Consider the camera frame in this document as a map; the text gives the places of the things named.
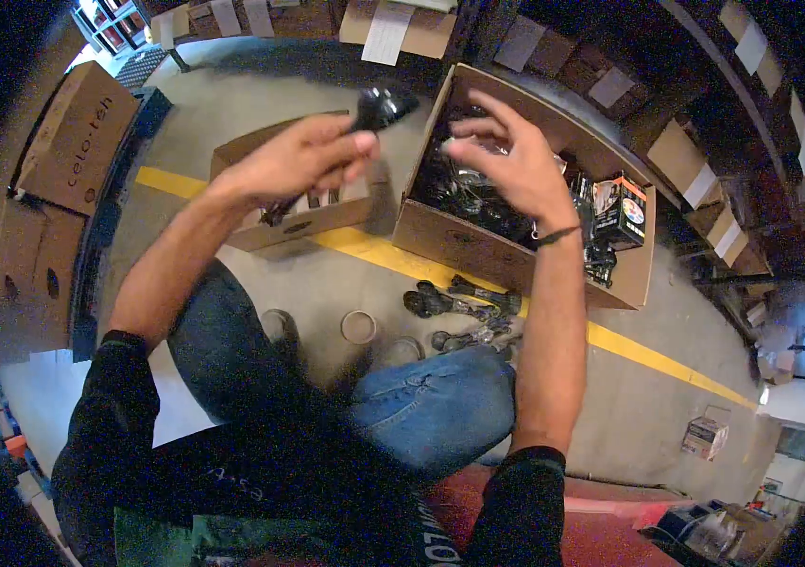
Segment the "black bracelet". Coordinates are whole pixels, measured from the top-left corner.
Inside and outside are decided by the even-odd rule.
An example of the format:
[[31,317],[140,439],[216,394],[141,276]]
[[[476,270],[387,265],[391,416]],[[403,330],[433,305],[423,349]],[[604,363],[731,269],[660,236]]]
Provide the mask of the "black bracelet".
[[575,231],[578,231],[581,227],[569,227],[568,229],[563,229],[561,231],[556,231],[548,234],[543,239],[538,239],[538,248],[541,248],[545,244],[553,244],[556,241],[559,241],[563,237],[567,236],[567,234],[572,234]]

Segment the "plastic wrapped item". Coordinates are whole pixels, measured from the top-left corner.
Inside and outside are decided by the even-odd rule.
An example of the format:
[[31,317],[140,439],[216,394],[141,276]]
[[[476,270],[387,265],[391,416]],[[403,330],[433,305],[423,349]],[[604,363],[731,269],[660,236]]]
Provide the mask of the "plastic wrapped item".
[[585,247],[585,273],[597,283],[610,288],[614,285],[612,276],[617,266],[617,253],[601,241],[591,241]]

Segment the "yellow floor line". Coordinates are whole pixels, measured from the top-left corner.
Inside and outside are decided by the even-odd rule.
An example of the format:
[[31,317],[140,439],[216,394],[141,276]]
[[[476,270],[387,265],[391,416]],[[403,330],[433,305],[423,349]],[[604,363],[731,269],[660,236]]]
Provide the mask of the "yellow floor line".
[[[138,171],[136,181],[148,187],[164,190],[184,198],[194,197],[206,186],[205,181],[149,167],[142,167]],[[337,250],[377,266],[386,267],[411,278],[430,279],[441,287],[449,285],[454,274],[457,273],[457,270],[452,267],[443,266],[428,258],[422,258],[398,249],[386,239],[372,236],[351,227],[322,232],[310,236],[308,239],[325,248]],[[499,286],[483,279],[474,278],[473,280],[488,289],[502,291]],[[529,303],[529,298],[523,297],[521,317],[528,314]],[[665,357],[647,346],[640,345],[630,338],[591,322],[589,323],[588,333],[590,345],[603,348],[620,357],[627,358],[650,369],[658,370],[658,372],[663,372],[670,377],[688,382],[692,386],[755,410],[754,402],[737,394],[732,389],[678,363],[676,360]]]
[[135,181],[182,198],[192,198],[201,193],[204,187],[207,187],[207,181],[193,179],[178,173],[164,172],[152,167],[139,169]]

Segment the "open cardboard box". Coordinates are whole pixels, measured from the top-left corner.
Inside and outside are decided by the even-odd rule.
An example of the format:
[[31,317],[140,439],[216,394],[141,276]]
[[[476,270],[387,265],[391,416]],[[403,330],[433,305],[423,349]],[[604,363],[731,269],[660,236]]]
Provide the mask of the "open cardboard box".
[[[569,150],[577,156],[579,167],[593,180],[611,179],[620,170],[636,183],[646,186],[647,206],[645,245],[617,253],[613,286],[607,289],[591,280],[586,282],[590,308],[641,309],[648,296],[648,280],[655,250],[654,186],[641,172],[623,161],[588,128],[531,94],[498,78],[462,63],[454,66],[443,83],[421,143],[420,162],[444,109],[468,106],[469,89],[479,89],[509,104],[540,128],[554,152]],[[515,242],[433,209],[409,198],[418,171],[412,171],[396,221],[394,245],[420,256],[455,267],[462,272],[487,279],[506,289],[530,293],[535,254]]]
[[[348,114],[348,111],[332,113]],[[242,158],[264,145],[297,120],[300,118],[255,130],[216,148],[210,161],[210,179],[214,180],[227,167],[240,162]],[[367,177],[367,175],[363,175],[356,182],[341,187],[340,200],[334,204],[328,204],[327,195],[323,195],[320,197],[321,206],[311,209],[308,207],[308,199],[300,198],[295,203],[295,207],[285,216],[283,222],[275,227],[262,223],[263,211],[255,209],[233,232],[227,240],[227,244],[240,250],[251,251],[367,221],[374,209],[374,196],[371,195]]]

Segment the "left hand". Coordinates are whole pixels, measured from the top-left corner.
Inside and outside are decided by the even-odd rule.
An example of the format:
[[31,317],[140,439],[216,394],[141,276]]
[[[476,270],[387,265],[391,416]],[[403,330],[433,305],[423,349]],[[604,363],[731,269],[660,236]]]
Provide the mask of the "left hand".
[[301,119],[220,173],[215,184],[238,191],[256,206],[305,191],[339,189],[380,154],[374,132],[346,133],[351,122],[351,116],[331,114]]

